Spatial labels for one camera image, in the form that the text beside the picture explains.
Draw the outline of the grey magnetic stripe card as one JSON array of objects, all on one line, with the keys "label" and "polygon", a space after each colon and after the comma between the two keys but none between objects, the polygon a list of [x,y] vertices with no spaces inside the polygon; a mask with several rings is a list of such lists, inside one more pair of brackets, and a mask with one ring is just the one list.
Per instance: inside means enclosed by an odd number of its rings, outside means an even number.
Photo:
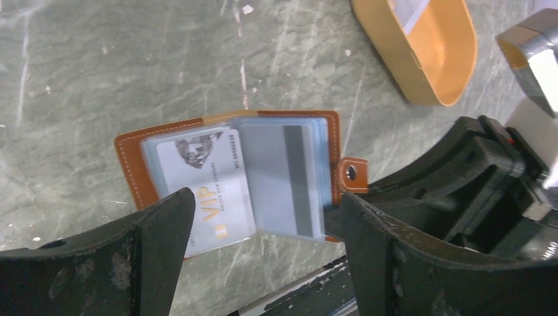
[{"label": "grey magnetic stripe card", "polygon": [[243,125],[238,132],[256,227],[323,242],[322,199],[310,127]]}]

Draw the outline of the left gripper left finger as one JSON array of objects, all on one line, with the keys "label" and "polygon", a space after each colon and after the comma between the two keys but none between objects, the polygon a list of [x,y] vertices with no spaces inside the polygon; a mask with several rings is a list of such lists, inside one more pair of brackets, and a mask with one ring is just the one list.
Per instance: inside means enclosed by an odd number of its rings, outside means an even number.
[{"label": "left gripper left finger", "polygon": [[182,188],[34,250],[1,252],[2,315],[168,315],[195,213]]}]

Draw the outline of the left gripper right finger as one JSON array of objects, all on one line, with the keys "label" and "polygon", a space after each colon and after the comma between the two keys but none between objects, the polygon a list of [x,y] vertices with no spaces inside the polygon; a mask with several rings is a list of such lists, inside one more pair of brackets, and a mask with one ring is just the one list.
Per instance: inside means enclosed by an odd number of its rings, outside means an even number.
[{"label": "left gripper right finger", "polygon": [[355,194],[340,204],[361,315],[556,315],[557,261],[511,261],[437,239]]}]

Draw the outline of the brown leather card holder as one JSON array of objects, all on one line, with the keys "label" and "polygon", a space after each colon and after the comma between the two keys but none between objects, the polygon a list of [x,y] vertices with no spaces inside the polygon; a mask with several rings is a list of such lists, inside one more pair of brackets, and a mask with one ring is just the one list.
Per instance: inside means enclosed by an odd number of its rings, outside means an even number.
[{"label": "brown leather card holder", "polygon": [[121,134],[115,139],[114,144],[136,206],[147,207],[173,194],[165,192],[161,167],[155,153],[157,144],[177,136],[199,136],[211,130],[229,128],[238,131],[243,125],[310,127],[318,189],[322,199],[323,242],[333,240],[333,235],[325,229],[326,212],[339,204],[343,193],[367,191],[368,163],[362,159],[342,157],[340,118],[337,112],[331,110],[241,110]]}]

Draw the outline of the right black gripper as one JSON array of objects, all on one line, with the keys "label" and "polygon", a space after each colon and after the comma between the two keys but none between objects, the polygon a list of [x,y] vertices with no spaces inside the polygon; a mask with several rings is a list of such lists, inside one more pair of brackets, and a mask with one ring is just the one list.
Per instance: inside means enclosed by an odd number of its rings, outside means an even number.
[{"label": "right black gripper", "polygon": [[557,259],[557,190],[515,128],[461,117],[424,155],[369,185],[361,198],[393,219],[413,248],[507,261]]}]

